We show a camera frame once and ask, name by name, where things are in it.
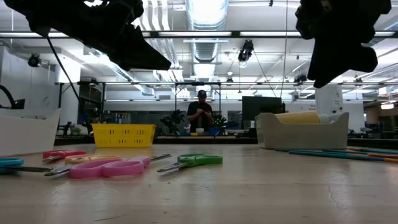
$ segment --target baseball cap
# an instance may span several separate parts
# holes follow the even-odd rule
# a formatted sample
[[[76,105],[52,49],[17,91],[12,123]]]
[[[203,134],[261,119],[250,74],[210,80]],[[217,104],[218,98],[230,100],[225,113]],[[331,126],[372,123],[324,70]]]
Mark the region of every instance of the baseball cap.
[[[205,90],[200,90],[198,92],[198,98],[206,98],[207,97],[207,93]]]

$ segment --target scissor handle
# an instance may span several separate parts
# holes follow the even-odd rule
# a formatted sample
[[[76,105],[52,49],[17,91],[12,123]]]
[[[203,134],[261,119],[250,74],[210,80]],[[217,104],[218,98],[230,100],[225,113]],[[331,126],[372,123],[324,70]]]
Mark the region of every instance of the scissor handle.
[[[139,157],[135,157],[135,158],[132,158],[129,160],[130,161],[141,161],[144,163],[144,166],[149,166],[150,162],[151,162],[150,157],[147,157],[147,156],[139,156]]]
[[[104,177],[116,177],[122,175],[137,175],[143,173],[145,165],[142,160],[128,159],[125,161],[111,162],[102,169]]]
[[[221,156],[213,156],[206,154],[185,154],[180,155],[177,159],[181,163],[187,163],[187,167],[194,167],[204,164],[222,164]]]
[[[67,156],[65,158],[64,163],[65,163],[65,165],[67,165],[67,164],[81,164],[81,163],[90,161],[90,157],[91,156],[94,156],[94,154]]]
[[[77,164],[69,170],[69,177],[74,179],[101,177],[103,167],[111,162],[121,161],[122,159],[110,159],[105,161],[91,161]]]
[[[86,151],[83,150],[53,150],[53,151],[47,151],[43,152],[43,159],[48,158],[50,156],[62,156],[63,158],[67,156],[75,156],[75,155],[84,155],[86,154]]]
[[[0,159],[0,174],[15,173],[14,170],[5,169],[6,166],[21,166],[24,164],[23,159],[19,158],[3,158]]]
[[[120,157],[117,155],[94,155],[94,154],[86,154],[86,155],[75,155],[68,156],[65,158],[65,165],[67,164],[81,164],[84,162],[90,161],[103,161],[108,159],[119,159]]]

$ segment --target red scissors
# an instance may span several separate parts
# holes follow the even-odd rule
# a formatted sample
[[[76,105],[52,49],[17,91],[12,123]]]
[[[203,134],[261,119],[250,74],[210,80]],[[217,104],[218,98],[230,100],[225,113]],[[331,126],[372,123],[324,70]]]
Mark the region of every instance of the red scissors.
[[[64,159],[68,156],[84,155],[86,151],[83,150],[55,150],[43,152],[43,162],[52,162],[57,159]]]

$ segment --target yellow scissors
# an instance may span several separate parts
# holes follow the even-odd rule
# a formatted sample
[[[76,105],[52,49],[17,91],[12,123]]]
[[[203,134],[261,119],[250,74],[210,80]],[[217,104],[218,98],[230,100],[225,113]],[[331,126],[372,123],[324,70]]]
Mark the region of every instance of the yellow scissors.
[[[65,158],[65,165],[81,164],[84,162],[103,161],[103,160],[108,160],[108,159],[119,159],[119,158],[120,158],[120,156],[117,156],[117,155],[95,155],[95,154],[68,156]]]

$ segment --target scissor blade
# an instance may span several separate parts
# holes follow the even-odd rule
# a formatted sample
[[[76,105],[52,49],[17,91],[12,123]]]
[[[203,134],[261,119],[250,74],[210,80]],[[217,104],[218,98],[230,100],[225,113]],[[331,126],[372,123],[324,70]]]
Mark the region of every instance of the scissor blade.
[[[51,172],[52,168],[46,167],[22,167],[22,166],[6,166],[5,169],[23,171],[23,172]]]
[[[70,168],[72,168],[72,167],[73,167],[73,165],[68,164],[68,165],[65,165],[63,167],[60,167],[60,168],[54,170],[54,172],[48,172],[48,173],[44,174],[44,176],[50,177],[50,176],[53,176],[53,175],[62,174],[64,172],[68,172],[70,170]]]
[[[172,157],[172,155],[170,155],[170,154],[164,154],[164,155],[162,155],[162,156],[155,156],[155,157],[152,157],[150,160],[151,160],[151,161],[158,161],[158,160],[166,159],[166,158],[170,158],[170,157]]]
[[[172,165],[169,165],[167,167],[164,167],[163,169],[158,170],[158,172],[166,172],[166,171],[170,171],[170,170],[174,170],[174,169],[179,169],[182,167],[186,167],[188,165],[187,162],[181,163],[181,162],[176,162]]]
[[[49,156],[49,157],[43,159],[43,162],[52,162],[52,161],[56,161],[58,159],[62,159],[62,156]]]

